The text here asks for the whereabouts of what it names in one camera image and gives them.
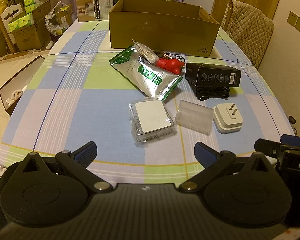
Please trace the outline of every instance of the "black circular disc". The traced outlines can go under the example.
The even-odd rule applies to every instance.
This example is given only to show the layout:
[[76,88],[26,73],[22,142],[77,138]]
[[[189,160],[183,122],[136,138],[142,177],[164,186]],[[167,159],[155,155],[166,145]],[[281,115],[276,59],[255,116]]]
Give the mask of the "black circular disc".
[[0,204],[9,220],[31,227],[62,223],[79,213],[88,193],[77,180],[48,174],[23,174],[23,180],[8,183],[0,196]]
[[207,186],[204,200],[217,217],[241,227],[279,223],[291,203],[288,189],[273,183],[267,172],[218,178]]

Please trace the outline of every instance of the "white chair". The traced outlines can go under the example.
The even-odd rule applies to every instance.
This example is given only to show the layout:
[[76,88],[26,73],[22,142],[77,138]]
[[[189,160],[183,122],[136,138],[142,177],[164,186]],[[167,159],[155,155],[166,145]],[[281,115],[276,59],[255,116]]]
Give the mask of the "white chair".
[[19,51],[19,49],[18,49],[18,46],[15,45],[16,40],[15,40],[13,34],[8,34],[8,32],[9,32],[8,24],[9,24],[9,21],[11,21],[14,17],[16,17],[17,15],[19,15],[22,12],[23,12],[22,5],[19,3],[19,4],[10,5],[0,15],[0,28],[6,39],[6,42],[8,44],[8,47],[9,47],[11,53],[16,53]]

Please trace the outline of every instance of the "white power adapter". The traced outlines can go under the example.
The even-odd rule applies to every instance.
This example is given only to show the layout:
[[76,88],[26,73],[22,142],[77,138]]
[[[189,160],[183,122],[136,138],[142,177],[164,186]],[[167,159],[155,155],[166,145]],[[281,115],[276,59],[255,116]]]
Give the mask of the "white power adapter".
[[217,104],[213,110],[213,120],[220,133],[236,132],[242,127],[243,118],[235,104]]

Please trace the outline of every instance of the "tablecloth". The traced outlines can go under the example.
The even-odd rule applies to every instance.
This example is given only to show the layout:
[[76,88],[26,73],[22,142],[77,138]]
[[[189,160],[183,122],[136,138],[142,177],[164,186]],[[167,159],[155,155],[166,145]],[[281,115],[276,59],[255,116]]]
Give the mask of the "tablecloth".
[[178,126],[172,136],[135,144],[129,103],[144,96],[109,64],[115,51],[110,48],[108,21],[74,22],[51,49],[15,108],[0,144],[0,164],[21,161],[31,151],[52,156],[95,141],[98,156],[88,170],[104,180],[179,185],[203,169],[194,158],[197,141],[242,155],[254,151],[258,138],[279,141],[282,134],[293,134],[266,82],[220,29],[210,58],[185,55],[185,60],[240,69],[240,87],[231,88],[228,100],[198,101],[183,78],[165,104],[175,116],[181,99],[208,107],[235,103],[244,119],[241,130],[221,134],[213,125],[206,135]]

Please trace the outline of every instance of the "chair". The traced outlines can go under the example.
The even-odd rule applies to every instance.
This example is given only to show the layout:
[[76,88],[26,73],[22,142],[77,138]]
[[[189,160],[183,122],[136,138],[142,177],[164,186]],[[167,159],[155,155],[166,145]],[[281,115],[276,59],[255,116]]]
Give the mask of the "chair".
[[8,34],[8,23],[11,21],[15,16],[22,13],[22,5],[21,4],[13,4],[7,7],[3,13],[0,15],[0,28],[5,37],[5,40],[8,44],[8,47],[11,53],[16,53],[19,51],[18,46],[16,45],[16,40],[14,39],[13,34]]
[[230,0],[221,28],[258,69],[273,32],[272,20],[252,5]]

